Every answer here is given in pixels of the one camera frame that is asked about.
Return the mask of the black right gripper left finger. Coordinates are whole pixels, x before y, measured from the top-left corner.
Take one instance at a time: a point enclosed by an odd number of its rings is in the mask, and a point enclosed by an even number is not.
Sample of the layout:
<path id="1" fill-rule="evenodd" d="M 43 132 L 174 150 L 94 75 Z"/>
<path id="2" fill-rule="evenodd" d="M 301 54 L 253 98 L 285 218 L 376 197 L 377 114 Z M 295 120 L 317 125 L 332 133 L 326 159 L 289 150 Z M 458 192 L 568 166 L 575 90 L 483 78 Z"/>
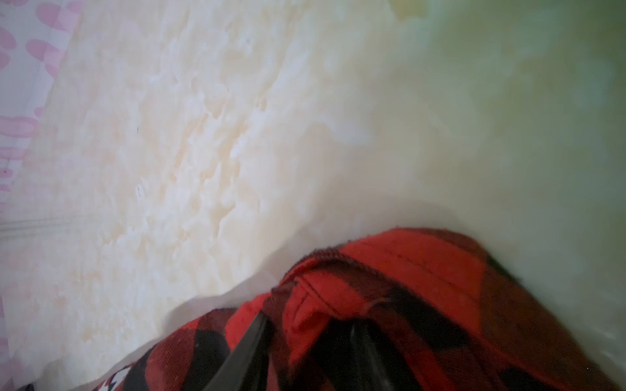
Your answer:
<path id="1" fill-rule="evenodd" d="M 265 391 L 274 327 L 259 312 L 203 391 Z"/>

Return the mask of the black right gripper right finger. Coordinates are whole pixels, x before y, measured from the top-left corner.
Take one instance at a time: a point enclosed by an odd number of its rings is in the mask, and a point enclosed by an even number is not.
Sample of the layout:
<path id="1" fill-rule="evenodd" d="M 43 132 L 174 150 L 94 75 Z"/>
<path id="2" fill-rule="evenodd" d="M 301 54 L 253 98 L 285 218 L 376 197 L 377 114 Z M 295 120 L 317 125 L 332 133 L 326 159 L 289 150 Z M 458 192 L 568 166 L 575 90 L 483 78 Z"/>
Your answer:
<path id="1" fill-rule="evenodd" d="M 378 327 L 368 321 L 357 320 L 351 326 L 349 341 L 355 389 L 396 390 L 386 366 L 386 340 Z"/>

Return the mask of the red black plaid shirt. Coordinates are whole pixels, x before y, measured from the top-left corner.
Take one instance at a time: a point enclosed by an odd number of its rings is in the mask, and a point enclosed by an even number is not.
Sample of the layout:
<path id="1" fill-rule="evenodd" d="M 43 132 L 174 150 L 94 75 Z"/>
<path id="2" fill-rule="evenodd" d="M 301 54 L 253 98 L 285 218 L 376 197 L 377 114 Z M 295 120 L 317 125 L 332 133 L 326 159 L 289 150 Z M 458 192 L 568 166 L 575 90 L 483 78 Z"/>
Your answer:
<path id="1" fill-rule="evenodd" d="M 201 390 L 259 312 L 272 322 L 268 390 L 356 390 L 353 322 L 385 337 L 407 390 L 613 390 L 554 316 L 476 241 L 396 228 L 296 263 L 272 290 L 184 324 L 102 390 Z"/>

